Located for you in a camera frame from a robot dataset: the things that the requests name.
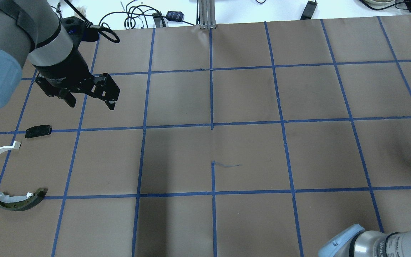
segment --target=white background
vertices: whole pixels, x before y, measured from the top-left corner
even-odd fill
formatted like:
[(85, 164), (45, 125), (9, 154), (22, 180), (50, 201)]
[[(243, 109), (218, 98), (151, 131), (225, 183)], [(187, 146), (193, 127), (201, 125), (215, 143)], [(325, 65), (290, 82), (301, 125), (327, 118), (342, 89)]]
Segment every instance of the white background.
[[(50, 5), (57, 6), (59, 0), (48, 0)], [(86, 17), (98, 24), (99, 20), (107, 13), (123, 11), (119, 0), (71, 0), (75, 6), (86, 8)], [(126, 6), (129, 0), (122, 1)], [(375, 11), (365, 7), (358, 0), (317, 0), (318, 5), (313, 19), (369, 17), (369, 16), (391, 16), (411, 14), (407, 10), (398, 10), (390, 7), (386, 10)], [(150, 5), (166, 15), (168, 10), (181, 11), (184, 20), (196, 23), (196, 0), (137, 0), (131, 5)], [(307, 0), (266, 0), (264, 4), (258, 4), (255, 0), (215, 0), (215, 16), (219, 23), (249, 23), (261, 21), (291, 21), (299, 20)], [(73, 16), (72, 9), (61, 1), (63, 17)], [(126, 14), (113, 14), (108, 16), (104, 22), (112, 29), (124, 29), (123, 21)], [(147, 17), (149, 27), (154, 27), (153, 18)], [(184, 23), (169, 22), (168, 26), (189, 26)]]

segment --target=black strap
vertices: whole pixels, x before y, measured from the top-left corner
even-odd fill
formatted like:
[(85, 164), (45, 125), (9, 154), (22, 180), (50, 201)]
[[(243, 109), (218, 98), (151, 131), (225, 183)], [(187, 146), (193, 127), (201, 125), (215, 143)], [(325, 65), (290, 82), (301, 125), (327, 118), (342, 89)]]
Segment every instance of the black strap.
[(7, 16), (16, 21), (20, 27), (31, 39), (31, 51), (36, 48), (37, 27), (34, 20), (13, 0), (0, 0), (0, 10)]

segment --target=grid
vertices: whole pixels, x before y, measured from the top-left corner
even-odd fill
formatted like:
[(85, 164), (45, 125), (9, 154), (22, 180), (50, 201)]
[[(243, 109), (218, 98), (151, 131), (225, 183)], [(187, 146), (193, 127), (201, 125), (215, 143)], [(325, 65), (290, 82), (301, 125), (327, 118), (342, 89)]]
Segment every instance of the grid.
[[(200, 196), (200, 195), (210, 195), (212, 196), (212, 224), (213, 224), (213, 254), (214, 256), (219, 256), (219, 252), (217, 250), (217, 206), (216, 206), (216, 196), (217, 195), (239, 195), (239, 194), (291, 194), (292, 195), (292, 205), (293, 205), (293, 210), (294, 210), (294, 219), (295, 219), (295, 229), (297, 233), (297, 240), (298, 240), (298, 245), (299, 245), (299, 253), (300, 256), (304, 256), (304, 251), (303, 251), (303, 246), (302, 246), (302, 238), (301, 238), (301, 231), (300, 231), (300, 221), (298, 218), (298, 210), (297, 210), (297, 203), (296, 203), (296, 194), (297, 193), (303, 193), (303, 192), (359, 192), (359, 191), (368, 191), (370, 192), (370, 196), (372, 199), (372, 204), (375, 210), (375, 215), (377, 218), (378, 226), (380, 228), (381, 232), (384, 232), (383, 224), (380, 218), (380, 213), (379, 209), (377, 206), (377, 201), (375, 200), (375, 191), (382, 191), (382, 190), (407, 190), (411, 189), (411, 186), (391, 186), (391, 187), (374, 187), (372, 186), (371, 180), (369, 173), (367, 172), (367, 167), (366, 167), (366, 162), (364, 159), (364, 154), (362, 152), (361, 144), (359, 141), (359, 137), (357, 134), (357, 130), (355, 127), (355, 121), (363, 121), (363, 120), (390, 120), (390, 119), (411, 119), (411, 116), (394, 116), (394, 117), (353, 117), (348, 100), (347, 100), (347, 95), (344, 90), (344, 85), (342, 83), (341, 75), (339, 72), (339, 66), (340, 65), (360, 65), (360, 64), (383, 64), (383, 63), (395, 63), (398, 67), (398, 70), (400, 72), (400, 75), (402, 76), (402, 79), (405, 83), (406, 89), (408, 90), (410, 97), (411, 97), (411, 88), (410, 85), (404, 75), (404, 72), (402, 71), (402, 68), (400, 66), (400, 63), (405, 63), (405, 62), (411, 62), (411, 60), (398, 60), (396, 57), (395, 51), (393, 50), (393, 46), (391, 45), (390, 39), (386, 33), (386, 30), (383, 26), (383, 23), (378, 17), (378, 22), (379, 25), (385, 35), (385, 39), (388, 43), (388, 46), (390, 47), (391, 53), (394, 57), (394, 60), (384, 60), (384, 61), (362, 61), (362, 62), (336, 62), (336, 59), (334, 57), (334, 52), (333, 48), (331, 47), (331, 43), (328, 37), (328, 32), (326, 31), (325, 24), (323, 20), (321, 20), (321, 26), (323, 28), (324, 36), (326, 38), (326, 42), (328, 43), (328, 48), (331, 54), (332, 62), (331, 63), (315, 63), (315, 64), (293, 64), (293, 65), (275, 65), (274, 62), (274, 55), (273, 55), (273, 49), (271, 45), (271, 38), (269, 35), (269, 29), (268, 25), (265, 22), (264, 27), (265, 27), (265, 33), (267, 36), (267, 43), (269, 46), (269, 52), (270, 52), (270, 58), (271, 58), (271, 65), (268, 66), (250, 66), (250, 67), (229, 67), (229, 68), (214, 68), (213, 63), (212, 63), (212, 35), (213, 31), (209, 31), (209, 46), (210, 46), (210, 68), (209, 69), (193, 69), (193, 70), (166, 70), (166, 71), (152, 71), (152, 60), (153, 60), (153, 46), (155, 42), (155, 35), (156, 35), (156, 29), (153, 29), (152, 32), (152, 39), (151, 39), (151, 47), (150, 47), (150, 60), (149, 60), (149, 66), (148, 66), (148, 71), (147, 72), (129, 72), (129, 73), (112, 73), (111, 75), (113, 76), (118, 76), (118, 75), (138, 75), (138, 74), (144, 74), (147, 75), (147, 88), (146, 88), (146, 98), (145, 98), (145, 107), (144, 107), (144, 116), (143, 116), (143, 125), (142, 126), (135, 126), (135, 127), (104, 127), (104, 128), (82, 128), (82, 122), (83, 122), (83, 116), (85, 114), (85, 106), (87, 102), (87, 96), (85, 96), (83, 104), (82, 104), (82, 111), (80, 115), (80, 121), (78, 124), (77, 129), (67, 129), (67, 130), (52, 130), (52, 133), (67, 133), (67, 132), (74, 132), (76, 133), (76, 138), (75, 138), (75, 146), (73, 148), (73, 154), (70, 162), (70, 168), (69, 168), (69, 173), (67, 175), (67, 181), (66, 181), (66, 187), (64, 189), (64, 194), (62, 196), (47, 196), (45, 199), (46, 200), (61, 200), (61, 209), (57, 221), (57, 228), (56, 228), (56, 233), (55, 233), (55, 240), (52, 248), (52, 253), (51, 256), (55, 256), (55, 251), (56, 251), (56, 246), (57, 246), (57, 241), (58, 237), (60, 234), (60, 228), (62, 224), (62, 215), (64, 213), (64, 208), (65, 208), (65, 203), (67, 200), (73, 200), (73, 199), (100, 199), (100, 198), (134, 198), (136, 200), (135, 204), (135, 213), (134, 213), (134, 227), (133, 227), (133, 233), (132, 233), (132, 256), (135, 256), (136, 252), (136, 240), (137, 240), (137, 225), (138, 225), (138, 219), (139, 219), (139, 205), (140, 205), (140, 199), (144, 197), (181, 197), (181, 196)], [(93, 73), (94, 65), (95, 65), (95, 60), (96, 60), (96, 54), (98, 52), (98, 45), (99, 41), (96, 44), (96, 49), (94, 52), (93, 56), (93, 63), (91, 65), (91, 72)], [(278, 82), (277, 82), (277, 74), (276, 74), (276, 68), (284, 68), (284, 67), (305, 67), (305, 66), (333, 66), (337, 75), (337, 79), (340, 85), (341, 93), (344, 99), (344, 103), (346, 105), (346, 109), (348, 112), (349, 117), (347, 118), (337, 118), (337, 119), (297, 119), (297, 120), (285, 120), (283, 116), (283, 111), (282, 107), (280, 104), (280, 96), (279, 96), (279, 88), (278, 88)], [(274, 89), (275, 89), (275, 94), (277, 98), (277, 107), (279, 111), (279, 120), (268, 120), (268, 121), (256, 121), (256, 122), (214, 122), (214, 108), (213, 108), (213, 103), (214, 103), (214, 97), (213, 97), (213, 72), (216, 70), (252, 70), (252, 69), (266, 69), (266, 68), (271, 68), (273, 72), (273, 79), (274, 79)], [(149, 95), (150, 95), (150, 79), (152, 74), (160, 74), (160, 73), (179, 73), (179, 72), (201, 72), (209, 70), (210, 72), (210, 123), (207, 124), (177, 124), (177, 125), (153, 125), (153, 126), (147, 126), (147, 109), (148, 109), (148, 100), (149, 100)], [(30, 80), (31, 84), (28, 89), (28, 93), (26, 95), (23, 108), (21, 109), (21, 113), (18, 119), (17, 126), (14, 131), (0, 131), (0, 135), (8, 134), (8, 135), (13, 135), (12, 141), (15, 141), (17, 135), (22, 135), (25, 132), (20, 131), (20, 123), (22, 116), (25, 111), (25, 107), (31, 92), (31, 88), (34, 83), (34, 78), (35, 78), (36, 72), (33, 74), (32, 78), (22, 78), (22, 80)], [(344, 121), (344, 122), (350, 122), (354, 138), (356, 140), (356, 145), (359, 150), (359, 156), (362, 162), (362, 167), (364, 168), (364, 173), (365, 177), (367, 180), (367, 187), (345, 187), (345, 188), (310, 188), (310, 189), (296, 189), (295, 184), (293, 181), (293, 175), (291, 171), (291, 164), (290, 164), (290, 151), (289, 151), (289, 142), (287, 141), (287, 136), (286, 136), (286, 129), (285, 129), (285, 124), (288, 123), (301, 123), (301, 122), (335, 122), (335, 121)], [(142, 183), (142, 168), (143, 168), (143, 160), (144, 160), (144, 150), (145, 150), (145, 139), (146, 139), (146, 133), (147, 130), (154, 130), (154, 129), (163, 129), (163, 128), (171, 128), (171, 127), (210, 127), (211, 130), (214, 129), (215, 126), (234, 126), (234, 125), (250, 125), (250, 124), (280, 124), (281, 125), (281, 131), (283, 134), (283, 145), (284, 145), (284, 151), (286, 155), (286, 162), (288, 166), (288, 175), (289, 175), (289, 180), (290, 180), (290, 189), (285, 189), (285, 190), (247, 190), (247, 191), (217, 191), (215, 189), (215, 161), (211, 163), (211, 178), (212, 178), (212, 188), (210, 191), (204, 191), (204, 192), (180, 192), (180, 193), (141, 193), (141, 183)], [(75, 156), (76, 156), (76, 151), (78, 147), (78, 142), (80, 139), (80, 134), (81, 132), (84, 131), (101, 131), (101, 130), (142, 130), (142, 147), (141, 147), (141, 157), (140, 157), (140, 163), (139, 163), (139, 175), (138, 175), (138, 181), (137, 181), (137, 193), (136, 194), (113, 194), (113, 195), (80, 195), (80, 196), (68, 196), (67, 192), (69, 189), (69, 183), (71, 179), (71, 174), (73, 171), (73, 165), (75, 162)], [(7, 162), (10, 157), (10, 152), (7, 153), (7, 156), (5, 158), (5, 163), (2, 169), (2, 173), (0, 174), (0, 184), (2, 181), (2, 178), (4, 176), (4, 171), (7, 166)]]

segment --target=dark green curved object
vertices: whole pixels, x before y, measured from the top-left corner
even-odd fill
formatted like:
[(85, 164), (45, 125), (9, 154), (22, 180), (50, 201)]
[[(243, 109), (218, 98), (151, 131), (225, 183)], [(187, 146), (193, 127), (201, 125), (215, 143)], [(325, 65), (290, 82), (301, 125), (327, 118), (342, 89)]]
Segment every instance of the dark green curved object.
[(23, 201), (16, 202), (16, 203), (0, 202), (0, 207), (5, 210), (9, 210), (9, 211), (29, 210), (33, 208), (34, 206), (36, 206), (38, 203), (40, 203), (44, 199), (46, 193), (47, 193), (47, 189), (40, 187), (36, 190), (34, 195), (28, 198), (27, 200), (23, 200)]

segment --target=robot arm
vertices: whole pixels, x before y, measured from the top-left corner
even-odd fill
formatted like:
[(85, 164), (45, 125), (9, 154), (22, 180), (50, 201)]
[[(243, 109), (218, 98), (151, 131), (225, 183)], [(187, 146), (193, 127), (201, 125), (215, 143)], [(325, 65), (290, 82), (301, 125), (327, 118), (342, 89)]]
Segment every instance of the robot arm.
[(119, 87), (108, 74), (91, 75), (78, 52), (80, 42), (97, 41), (102, 31), (112, 32), (76, 17), (59, 19), (46, 0), (0, 0), (0, 108), (20, 83), (28, 58), (40, 72), (36, 83), (47, 96), (74, 107), (71, 93), (85, 93), (113, 110)]

